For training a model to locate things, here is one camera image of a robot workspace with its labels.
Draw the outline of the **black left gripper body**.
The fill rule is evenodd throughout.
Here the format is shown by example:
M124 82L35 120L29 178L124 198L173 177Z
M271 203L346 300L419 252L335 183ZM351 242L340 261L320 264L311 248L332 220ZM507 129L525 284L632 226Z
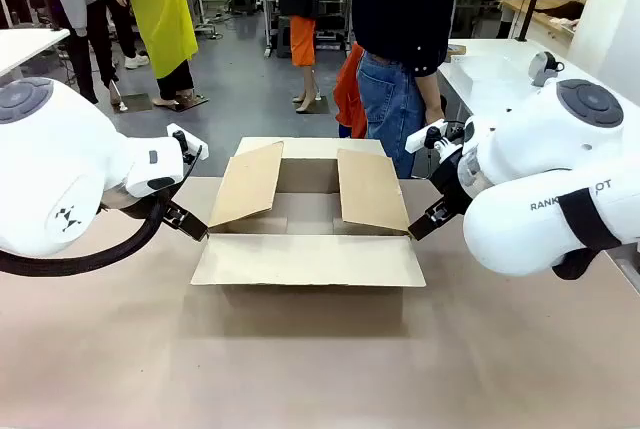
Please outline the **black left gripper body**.
M168 226L180 226L182 224L182 208L172 200L163 199L163 223Z

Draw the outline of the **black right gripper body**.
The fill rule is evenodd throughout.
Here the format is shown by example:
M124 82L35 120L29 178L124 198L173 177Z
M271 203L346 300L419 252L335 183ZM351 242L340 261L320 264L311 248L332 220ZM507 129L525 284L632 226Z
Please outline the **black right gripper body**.
M441 198L431 206L434 212L443 211L446 215L464 215L472 202L458 176L458 166L462 151L456 150L439 163L430 182L441 194Z

